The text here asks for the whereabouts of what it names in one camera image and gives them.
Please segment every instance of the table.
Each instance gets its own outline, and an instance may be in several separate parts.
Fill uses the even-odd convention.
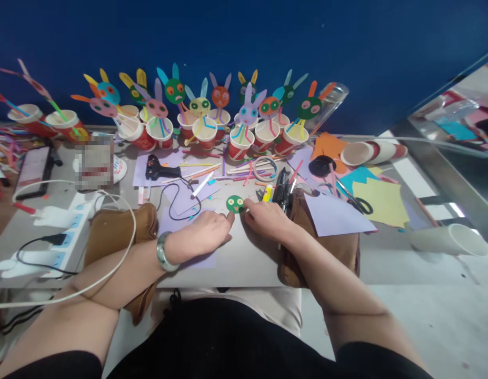
[[[53,169],[52,179],[75,180],[71,161],[75,155],[73,146],[64,144],[58,150],[64,166]],[[137,207],[138,190],[132,186],[135,160],[138,150],[133,145],[116,147],[115,153],[128,166],[125,177],[114,186],[112,193],[121,194],[132,207]],[[201,162],[214,162],[219,158],[196,157]],[[236,165],[229,159],[226,165]],[[386,175],[401,180],[394,169],[386,171]],[[243,182],[221,181],[218,191],[212,200],[202,201],[203,207],[215,208],[217,212],[227,213],[226,199],[238,194],[242,198],[250,197],[256,200],[255,191],[258,188],[254,181],[246,187]],[[160,187],[153,187],[151,202],[157,204],[160,198]],[[67,183],[51,183],[47,193],[48,200],[35,198],[25,200],[24,204],[31,207],[54,205],[67,208],[72,200],[75,189]],[[407,186],[402,188],[402,197],[411,207],[428,222],[421,208],[416,204],[414,195]],[[168,200],[158,212],[158,218],[169,206]],[[460,275],[465,272],[461,263],[447,254],[420,253],[411,249],[406,233],[398,233],[392,228],[377,223],[379,233],[371,235],[361,234],[361,279],[367,284],[473,284]],[[0,236],[0,261],[7,259],[23,243],[33,238],[59,233],[61,230],[51,227],[33,227],[28,214],[16,212],[4,232]],[[232,227],[233,240],[216,251],[216,268],[189,268],[174,274],[165,275],[159,287],[274,287],[282,283],[277,277],[277,268],[281,254],[277,244],[256,235],[243,221],[237,217]],[[81,259],[77,267],[67,267],[67,270],[81,269]],[[60,288],[66,281],[38,280],[35,277],[18,277],[0,279],[0,288]]]

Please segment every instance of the black scissors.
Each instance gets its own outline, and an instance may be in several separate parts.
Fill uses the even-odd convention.
[[[366,201],[363,200],[361,197],[354,197],[348,190],[347,188],[342,184],[340,180],[338,180],[337,177],[335,177],[337,180],[338,185],[340,188],[342,188],[349,200],[347,200],[348,204],[351,204],[357,211],[359,211],[361,214],[372,214],[374,213],[374,208]]]

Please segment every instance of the blue paper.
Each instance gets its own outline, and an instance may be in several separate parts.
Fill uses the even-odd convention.
[[[340,181],[342,184],[347,188],[349,192],[351,192],[351,195],[353,194],[353,183],[366,183],[366,180],[368,178],[375,179],[379,181],[380,179],[372,174],[372,172],[366,168],[366,167],[358,167],[356,170],[351,172],[350,174],[347,174],[346,176],[340,178]],[[345,191],[338,185],[337,183],[337,188],[339,191],[341,191],[345,195]]]
[[[473,131],[458,122],[439,124],[439,126],[458,141],[470,141],[478,138]]]

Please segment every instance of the black cable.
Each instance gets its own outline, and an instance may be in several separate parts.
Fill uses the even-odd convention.
[[[181,180],[183,180],[186,184],[187,184],[187,187],[191,190],[191,191],[194,191],[193,190],[193,187],[191,186],[190,183],[188,183],[188,181],[184,178],[181,178]],[[166,186],[163,187],[163,189],[161,190],[161,195],[160,195],[160,203],[158,204],[158,207],[156,208],[157,211],[160,210],[160,207],[161,207],[161,200],[163,199],[163,194],[165,193],[165,190],[170,187],[171,185],[174,185],[177,187],[177,193],[175,194],[174,196],[174,199],[172,200],[172,202],[170,203],[170,207],[168,208],[168,215],[170,216],[170,218],[174,221],[182,221],[182,220],[187,220],[187,219],[190,219],[190,218],[193,218],[194,216],[196,216],[198,213],[200,213],[200,211],[202,210],[202,202],[200,201],[200,199],[198,198],[198,196],[195,197],[195,199],[198,201],[198,205],[200,206],[200,209],[198,209],[198,211],[194,214],[194,215],[190,215],[188,217],[184,217],[184,218],[173,218],[172,217],[172,205],[174,205],[174,201],[175,199],[177,199],[177,195],[179,194],[181,188],[179,187],[179,185],[177,183],[170,183],[170,184],[167,184]]]
[[[40,263],[29,263],[29,262],[25,262],[24,260],[21,259],[21,257],[19,256],[21,251],[26,247],[28,246],[29,244],[32,244],[34,242],[37,242],[37,241],[47,241],[47,242],[51,242],[53,243],[53,239],[60,236],[61,234],[55,234],[55,235],[51,235],[51,236],[44,236],[44,237],[40,237],[40,238],[36,238],[34,240],[31,240],[29,242],[26,242],[23,246],[21,246],[19,248],[19,250],[17,251],[16,253],[16,259],[21,262],[22,264],[25,264],[25,265],[28,265],[28,266],[37,266],[37,267],[45,267],[45,268],[49,268],[50,270],[55,270],[55,271],[58,271],[58,272],[61,272],[63,274],[68,274],[68,275],[77,275],[78,273],[77,272],[72,272],[72,271],[65,271],[65,270],[62,270],[60,268],[57,268],[57,267],[54,267],[54,266],[49,266],[49,265],[45,265],[45,264],[40,264]]]

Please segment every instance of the yellow paper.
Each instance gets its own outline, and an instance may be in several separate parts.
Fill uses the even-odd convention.
[[[353,183],[354,196],[366,200],[374,209],[372,214],[365,215],[366,218],[403,228],[410,219],[400,195],[401,187],[401,184],[381,182],[370,178],[367,179],[366,184]]]
[[[380,174],[382,174],[382,170],[380,168],[376,167],[376,166],[367,167],[367,168],[375,176],[379,176]]]

